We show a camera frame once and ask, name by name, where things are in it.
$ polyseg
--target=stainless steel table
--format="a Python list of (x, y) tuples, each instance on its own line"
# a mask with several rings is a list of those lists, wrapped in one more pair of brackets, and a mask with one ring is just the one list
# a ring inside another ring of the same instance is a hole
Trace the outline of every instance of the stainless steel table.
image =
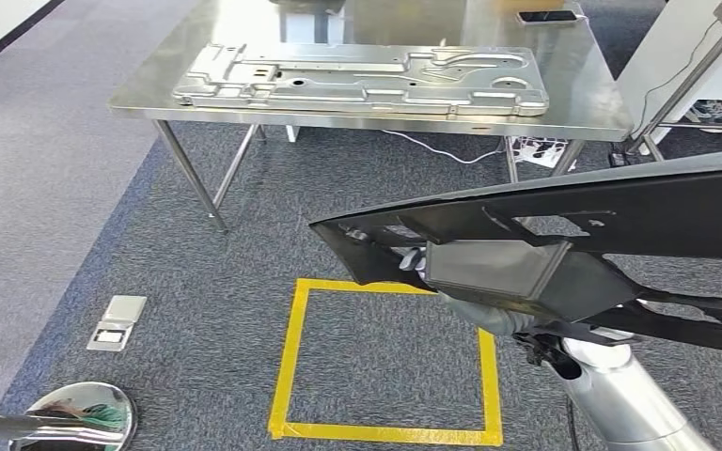
[[(545, 6), (535, 0), (203, 0), (116, 91), (109, 105), (120, 116), (153, 120), (221, 230), (228, 228), (217, 210), (247, 146), (254, 136), (264, 137), (262, 124), (287, 126), (290, 139), (300, 126), (566, 138), (572, 141), (553, 175), (564, 174), (586, 140), (622, 141), (633, 122), (587, 20), (563, 25), (517, 22), (517, 11)], [(574, 2), (564, 7), (582, 14)], [(459, 117), (179, 105), (171, 91), (210, 41), (527, 47), (538, 61), (550, 106), (539, 117)], [(252, 124), (213, 198), (168, 120)]]

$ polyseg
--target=metal sheet part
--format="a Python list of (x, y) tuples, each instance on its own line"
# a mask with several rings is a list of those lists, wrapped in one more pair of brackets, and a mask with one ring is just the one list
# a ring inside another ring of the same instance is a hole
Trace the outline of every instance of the metal sheet part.
[(207, 45), (173, 96), (202, 107), (538, 116), (549, 108), (527, 48)]

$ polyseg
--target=yellow floor tape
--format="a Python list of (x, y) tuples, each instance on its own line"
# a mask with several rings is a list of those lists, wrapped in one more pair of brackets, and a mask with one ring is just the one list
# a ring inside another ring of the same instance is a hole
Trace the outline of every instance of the yellow floor tape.
[(502, 418), (499, 407), (499, 389), (494, 356), (494, 336), (478, 329), (480, 348), (480, 379), (482, 380), (484, 430), (386, 428), (372, 426), (316, 425), (287, 422), (291, 387), (294, 382), (294, 368), (297, 352), (306, 318), (308, 292), (311, 289), (331, 291), (355, 291), (367, 293), (425, 294), (429, 291), (404, 284), (377, 283), (357, 285), (354, 282), (324, 279), (297, 279), (294, 299), (291, 304), (289, 328), (284, 341), (281, 367), (270, 409), (267, 428), (273, 439), (300, 437), (309, 439), (360, 440), (372, 442), (464, 444), (499, 446), (502, 444)]

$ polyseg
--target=metal pole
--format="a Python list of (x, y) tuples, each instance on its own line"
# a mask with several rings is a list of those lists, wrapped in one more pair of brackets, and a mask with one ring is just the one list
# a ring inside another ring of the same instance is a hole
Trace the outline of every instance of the metal pole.
[(660, 122), (657, 127), (670, 129), (717, 129), (722, 130), (722, 124), (698, 124), (696, 122)]
[(214, 196), (214, 205), (217, 206), (217, 208), (220, 208), (221, 205), (223, 205), (223, 199), (226, 198), (226, 193), (228, 192), (228, 187), (231, 185), (231, 182), (234, 180), (234, 176), (236, 176), (237, 170), (239, 169), (240, 163), (242, 163), (242, 158), (244, 157), (244, 154), (246, 153), (247, 149), (250, 147), (250, 142), (253, 140), (253, 135), (256, 134), (256, 132), (259, 132), (261, 130), (261, 126), (259, 124), (253, 124), (250, 126), (250, 128), (247, 130), (247, 133), (244, 135), (244, 139), (242, 140), (242, 143), (239, 145), (239, 148), (237, 149), (237, 154), (234, 156), (234, 159), (231, 161), (231, 166), (228, 168), (228, 172), (226, 172), (226, 175), (223, 177), (222, 183), (220, 183), (220, 187), (217, 189), (217, 194)]
[(33, 415), (0, 415), (0, 440), (71, 440), (118, 446), (125, 434), (102, 430), (78, 418), (54, 418)]
[(508, 175), (510, 176), (510, 183), (517, 183), (519, 181), (519, 169), (516, 167), (516, 157), (513, 155), (513, 149), (510, 148), (510, 144), (506, 142), (507, 140), (508, 137), (503, 136), (500, 143), (505, 142), (505, 159), (508, 162)]
[(563, 338), (579, 373), (556, 374), (574, 405), (610, 451), (714, 451), (632, 354)]
[(710, 52), (707, 52), (707, 54), (703, 58), (701, 58), (701, 61), (699, 61), (699, 63), (693, 68), (693, 70), (690, 71), (688, 76), (685, 77), (682, 83), (680, 83), (679, 87), (677, 87), (674, 93), (671, 94), (671, 97), (669, 97), (668, 100), (663, 103), (663, 106), (661, 106), (660, 109), (657, 110), (657, 113), (649, 121), (646, 127), (644, 127), (643, 130), (638, 131), (638, 136), (636, 136), (633, 144), (630, 146), (629, 150), (627, 150), (628, 152), (634, 152), (637, 150), (637, 148), (644, 144), (643, 137), (654, 132), (654, 129), (656, 129), (657, 126), (666, 119), (668, 113), (670, 113), (671, 110), (677, 106), (677, 103), (682, 99), (682, 97), (685, 96), (685, 94), (687, 94), (687, 91), (689, 91), (690, 88), (693, 87), (693, 85), (698, 81), (698, 79), (701, 78), (702, 75), (704, 75), (704, 72), (706, 72), (707, 69), (710, 68), (710, 66), (721, 55), (721, 53), (722, 36), (718, 39), (718, 42), (715, 43), (713, 48), (710, 49)]
[(656, 162), (664, 162), (666, 160), (666, 157), (664, 157), (663, 154), (660, 153), (660, 149), (657, 148), (656, 144), (654, 144), (654, 139), (651, 138), (650, 134), (647, 134), (643, 137), (643, 142), (646, 144), (646, 148), (649, 150), (649, 153), (652, 155)]
[(209, 193), (203, 186), (203, 182), (200, 181), (200, 177), (197, 176), (197, 172), (193, 168), (192, 163), (190, 163), (189, 158), (187, 158), (186, 153), (184, 153), (183, 148), (181, 148), (181, 143), (179, 143), (178, 138), (176, 138), (176, 135), (170, 129), (170, 124), (167, 123), (166, 120), (158, 119), (155, 119), (152, 122), (156, 127), (156, 130), (159, 132), (159, 136), (162, 138), (162, 141), (164, 141), (167, 148), (173, 152), (173, 157), (176, 159), (176, 163), (179, 164), (180, 168), (184, 171), (184, 175), (187, 179), (189, 179), (189, 183), (195, 189), (197, 198), (200, 199), (200, 202), (204, 207), (206, 207), (206, 211), (209, 215), (214, 218), (214, 221), (217, 223), (217, 227), (221, 231), (228, 231), (226, 222), (223, 221), (223, 217), (220, 216), (220, 213), (217, 211), (217, 207), (215, 207), (212, 203), (212, 199), (209, 197)]
[(563, 149), (563, 153), (560, 155), (560, 159), (557, 160), (555, 167), (552, 168), (552, 172), (549, 177), (564, 176), (574, 164), (577, 157), (580, 156), (580, 151), (585, 145), (585, 141), (580, 139), (573, 139), (569, 141), (566, 148)]

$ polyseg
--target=gray carpet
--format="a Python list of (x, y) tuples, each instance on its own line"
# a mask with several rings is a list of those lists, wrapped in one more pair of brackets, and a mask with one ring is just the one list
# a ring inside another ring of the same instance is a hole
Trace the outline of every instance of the gray carpet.
[[(588, 14), (596, 24), (606, 11), (592, 6)], [(659, 7), (652, 3), (649, 9)], [(619, 25), (620, 19), (606, 20), (613, 25), (606, 34), (596, 25), (604, 47), (629, 54), (637, 32)], [(245, 127), (174, 128), (186, 148), (197, 149), (196, 166), (216, 186)], [(229, 192), (223, 207), (227, 235), (206, 223), (178, 167), (158, 143), (153, 147), (0, 412), (20, 412), (40, 393), (66, 383), (97, 380), (125, 388), (136, 400), (140, 425), (133, 450), (426, 448), (269, 439), (266, 423), (294, 281), (348, 278), (306, 223), (336, 211), (503, 183), (504, 158), (455, 164), (380, 132), (303, 129), (294, 145), (284, 142), (282, 131), (274, 132), (266, 145), (253, 145)], [(497, 140), (414, 137), (467, 158), (490, 150)], [(608, 148), (587, 148), (579, 170), (605, 167)], [(520, 170), (524, 179), (547, 175), (538, 166)], [(704, 271), (698, 263), (654, 263), (630, 258), (623, 266), (658, 286), (722, 288), (722, 264)], [(115, 294), (149, 297), (128, 349), (85, 350)], [(474, 329), (432, 298), (315, 294), (306, 312), (289, 419), (479, 428), (477, 352)], [(722, 352), (652, 339), (637, 345), (636, 353), (722, 449)], [(571, 449), (563, 395), (552, 377), (528, 365), (509, 338), (497, 340), (496, 358), (505, 434), (499, 449)], [(583, 449), (603, 449), (584, 422), (579, 424)]]

